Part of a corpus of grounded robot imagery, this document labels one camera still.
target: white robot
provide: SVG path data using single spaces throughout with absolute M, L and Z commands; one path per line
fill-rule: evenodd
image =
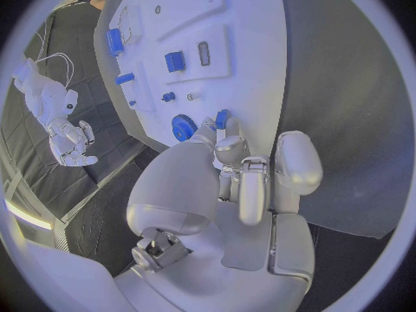
M 49 133 L 49 144 L 58 163 L 63 166 L 95 164 L 95 156 L 85 156 L 87 147 L 94 143 L 92 127 L 80 121 L 79 127 L 68 121 L 75 110 L 78 93 L 66 90 L 61 83 L 40 75 L 36 62 L 25 61 L 15 69 L 15 86 L 24 93 L 28 109 Z
M 138 293 L 150 287 L 170 306 L 163 311 L 295 311 L 315 266 L 300 195 L 321 180 L 304 133 L 279 137 L 273 175 L 268 156 L 250 155 L 235 118 L 219 142 L 205 119 L 190 140 L 156 157 L 132 190 L 128 224 L 143 238 L 132 250 L 137 265 L 117 277 L 118 287 L 144 309 Z

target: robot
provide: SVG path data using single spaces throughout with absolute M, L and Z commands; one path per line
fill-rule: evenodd
M 295 311 L 315 265 L 299 201 L 322 176 L 304 133 L 279 136 L 272 173 L 268 156 L 250 154 L 237 119 L 227 120 L 225 138 L 217 141 L 214 121 L 206 118 L 135 184 L 127 219 L 141 240 L 132 249 L 137 265 L 117 277 L 119 288 L 128 287 L 127 299 L 136 302 L 134 295 L 151 287 L 171 304 L 164 311 Z
M 53 156 L 63 166 L 87 166 L 95 164 L 95 156 L 85 151 L 94 143 L 92 127 L 85 121 L 75 127 L 68 115 L 76 107 L 78 93 L 66 90 L 61 83 L 40 75 L 36 62 L 28 58 L 12 74 L 15 87 L 25 96 L 28 109 L 49 133 L 49 145 Z

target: light strip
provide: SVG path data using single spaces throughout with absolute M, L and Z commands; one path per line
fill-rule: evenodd
M 52 225 L 50 223 L 44 222 L 43 220 L 38 220 L 37 218 L 32 217 L 31 215 L 28 215 L 24 213 L 22 210 L 16 208 L 13 206 L 10 202 L 7 200 L 4 200 L 6 203 L 7 209 L 10 211 L 10 213 L 16 215 L 17 217 L 21 218 L 22 220 L 25 220 L 26 222 L 29 222 L 30 224 L 36 225 L 38 227 L 43 227 L 44 229 L 52 230 Z

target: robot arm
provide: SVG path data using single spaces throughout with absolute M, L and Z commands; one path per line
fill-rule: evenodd
M 91 126 L 80 121 L 72 125 L 67 117 L 76 107 L 78 94 L 46 76 L 40 75 L 36 62 L 25 60 L 12 74 L 16 88 L 24 93 L 28 109 L 49 133 L 52 153 L 63 166 L 95 164 L 95 156 L 85 156 L 87 147 L 94 142 Z

